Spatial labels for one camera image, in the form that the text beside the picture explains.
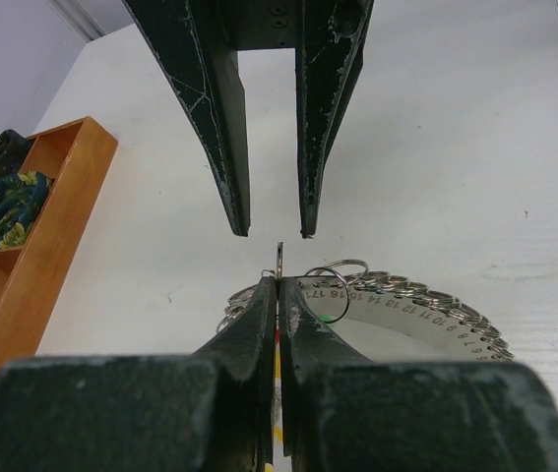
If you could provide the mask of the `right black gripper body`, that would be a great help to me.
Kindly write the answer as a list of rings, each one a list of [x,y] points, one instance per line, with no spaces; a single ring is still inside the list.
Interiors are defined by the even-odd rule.
[[[293,49],[300,1],[189,1],[203,46],[217,51]]]

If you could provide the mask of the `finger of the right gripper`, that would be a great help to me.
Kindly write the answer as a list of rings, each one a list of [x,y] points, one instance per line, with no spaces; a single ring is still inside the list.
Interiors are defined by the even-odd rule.
[[[136,0],[125,5],[200,140],[231,231],[246,237],[250,182],[245,91],[220,3]]]
[[[301,236],[317,231],[324,171],[363,67],[372,1],[302,1],[295,45]]]

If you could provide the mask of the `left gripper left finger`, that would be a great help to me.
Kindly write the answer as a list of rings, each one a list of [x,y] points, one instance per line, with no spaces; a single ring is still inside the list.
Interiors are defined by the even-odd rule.
[[[261,471],[273,460],[277,285],[190,355],[0,369],[0,471]]]

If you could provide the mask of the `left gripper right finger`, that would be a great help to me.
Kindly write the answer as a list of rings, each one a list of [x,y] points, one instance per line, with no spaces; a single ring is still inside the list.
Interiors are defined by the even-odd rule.
[[[279,290],[284,452],[296,471],[558,471],[558,408],[529,367],[375,363]]]

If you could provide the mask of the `key with solid yellow tag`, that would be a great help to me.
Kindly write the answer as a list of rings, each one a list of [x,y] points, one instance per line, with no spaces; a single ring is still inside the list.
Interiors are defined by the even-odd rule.
[[[283,241],[278,242],[276,268],[269,270],[269,273],[275,279],[277,301],[279,301],[279,289],[283,273]],[[279,448],[279,453],[283,447],[283,429],[282,429],[282,407],[281,407],[281,365],[280,365],[280,349],[279,349],[279,304],[276,304],[275,316],[275,354],[274,354],[274,390],[273,403],[271,413],[271,440],[273,441],[273,452],[271,453],[271,462],[264,466],[265,471],[276,471],[273,464],[274,453]]]

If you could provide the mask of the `metal keyring organizer yellow handle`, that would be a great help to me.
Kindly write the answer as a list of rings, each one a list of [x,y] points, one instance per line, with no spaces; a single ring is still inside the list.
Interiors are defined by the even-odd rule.
[[[296,277],[280,343],[307,363],[514,360],[488,318],[458,297],[358,259]]]

